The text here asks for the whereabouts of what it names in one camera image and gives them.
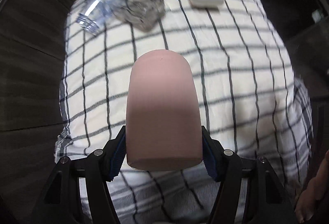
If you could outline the person bare hand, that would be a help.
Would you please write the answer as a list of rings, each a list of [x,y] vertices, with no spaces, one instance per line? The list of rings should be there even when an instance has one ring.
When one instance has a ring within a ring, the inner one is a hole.
[[[304,223],[314,215],[314,206],[319,201],[328,184],[328,151],[322,160],[316,175],[309,181],[307,188],[301,193],[296,208],[295,215],[299,223]]]

